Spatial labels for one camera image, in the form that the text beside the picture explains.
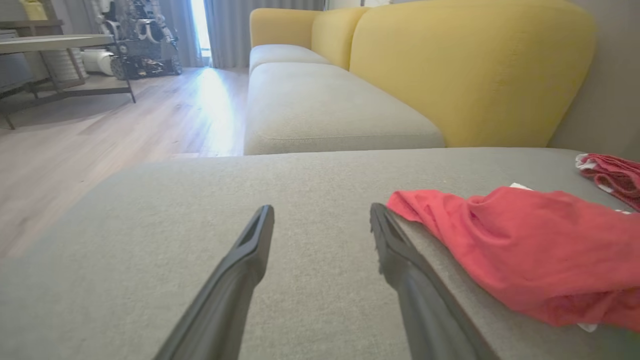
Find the gray upholstery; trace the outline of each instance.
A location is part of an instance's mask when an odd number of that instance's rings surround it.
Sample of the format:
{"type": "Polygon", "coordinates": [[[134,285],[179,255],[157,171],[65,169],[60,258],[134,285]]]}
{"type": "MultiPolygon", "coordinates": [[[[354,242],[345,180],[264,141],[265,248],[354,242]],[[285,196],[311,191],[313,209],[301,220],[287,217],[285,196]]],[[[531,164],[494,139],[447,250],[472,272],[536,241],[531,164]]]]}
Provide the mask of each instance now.
{"type": "Polygon", "coordinates": [[[316,63],[331,64],[306,47],[285,44],[258,45],[251,49],[249,74],[264,63],[316,63]]]}
{"type": "MultiPolygon", "coordinates": [[[[320,152],[121,172],[23,258],[1,263],[0,359],[151,359],[263,204],[274,205],[276,224],[240,358],[408,359],[397,296],[378,273],[370,204],[398,189],[468,197],[518,182],[628,209],[578,175],[575,155],[493,148],[320,152]]],[[[620,359],[620,344],[634,341],[607,326],[589,334],[512,313],[419,226],[403,224],[503,359],[620,359]]]]}
{"type": "Polygon", "coordinates": [[[422,114],[333,65],[257,67],[246,126],[246,155],[444,147],[422,114]]]}

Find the wooden floor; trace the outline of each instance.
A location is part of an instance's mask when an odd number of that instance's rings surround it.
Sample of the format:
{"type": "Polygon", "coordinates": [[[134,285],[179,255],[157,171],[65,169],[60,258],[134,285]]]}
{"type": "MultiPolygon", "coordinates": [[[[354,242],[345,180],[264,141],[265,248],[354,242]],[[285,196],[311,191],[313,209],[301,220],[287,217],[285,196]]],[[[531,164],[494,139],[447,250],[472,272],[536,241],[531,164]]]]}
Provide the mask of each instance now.
{"type": "MultiPolygon", "coordinates": [[[[92,75],[91,81],[113,78],[92,75]]],[[[138,163],[242,155],[246,69],[185,69],[129,94],[69,98],[0,118],[0,259],[19,256],[89,189],[138,163]]],[[[30,99],[19,94],[0,101],[30,99]]]]}

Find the curtain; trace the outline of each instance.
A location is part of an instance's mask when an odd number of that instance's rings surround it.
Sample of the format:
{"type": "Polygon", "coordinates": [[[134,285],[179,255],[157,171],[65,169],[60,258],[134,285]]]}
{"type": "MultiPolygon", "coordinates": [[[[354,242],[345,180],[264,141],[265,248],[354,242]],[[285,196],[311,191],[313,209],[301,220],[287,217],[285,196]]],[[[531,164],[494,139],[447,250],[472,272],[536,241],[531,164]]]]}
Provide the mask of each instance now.
{"type": "Polygon", "coordinates": [[[193,20],[191,0],[159,0],[159,2],[166,25],[174,36],[178,36],[178,54],[182,66],[203,67],[205,63],[193,20]]]}
{"type": "Polygon", "coordinates": [[[248,67],[249,14],[258,8],[322,10],[324,0],[204,0],[212,66],[248,67]]]}

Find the pink cloth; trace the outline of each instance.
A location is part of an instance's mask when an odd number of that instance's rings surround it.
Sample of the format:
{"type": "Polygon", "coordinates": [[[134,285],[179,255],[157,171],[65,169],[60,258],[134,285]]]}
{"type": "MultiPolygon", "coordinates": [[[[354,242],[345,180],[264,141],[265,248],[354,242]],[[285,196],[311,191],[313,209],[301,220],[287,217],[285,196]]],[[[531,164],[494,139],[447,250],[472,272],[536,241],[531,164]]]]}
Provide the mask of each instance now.
{"type": "Polygon", "coordinates": [[[468,200],[400,191],[387,206],[424,224],[514,311],[556,326],[610,323],[640,332],[639,213],[508,187],[468,200]]]}
{"type": "Polygon", "coordinates": [[[640,163],[598,154],[579,155],[576,161],[583,176],[640,211],[640,163]]]}

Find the wall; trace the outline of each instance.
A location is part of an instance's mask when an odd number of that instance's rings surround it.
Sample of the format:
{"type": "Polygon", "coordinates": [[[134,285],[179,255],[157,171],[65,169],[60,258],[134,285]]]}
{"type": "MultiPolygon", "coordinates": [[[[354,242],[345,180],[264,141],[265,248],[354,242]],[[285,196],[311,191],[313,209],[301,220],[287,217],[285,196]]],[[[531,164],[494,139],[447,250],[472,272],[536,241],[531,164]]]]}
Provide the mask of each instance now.
{"type": "Polygon", "coordinates": [[[360,0],[328,0],[327,9],[342,9],[342,8],[354,8],[360,6],[360,0]]]}
{"type": "Polygon", "coordinates": [[[598,45],[589,75],[549,146],[640,161],[640,2],[573,2],[594,16],[598,45]]]}
{"type": "MultiPolygon", "coordinates": [[[[375,7],[380,5],[387,5],[389,3],[397,3],[398,0],[365,0],[364,6],[375,7]]],[[[328,0],[328,9],[341,9],[341,8],[355,8],[360,6],[360,0],[328,0]]]]}

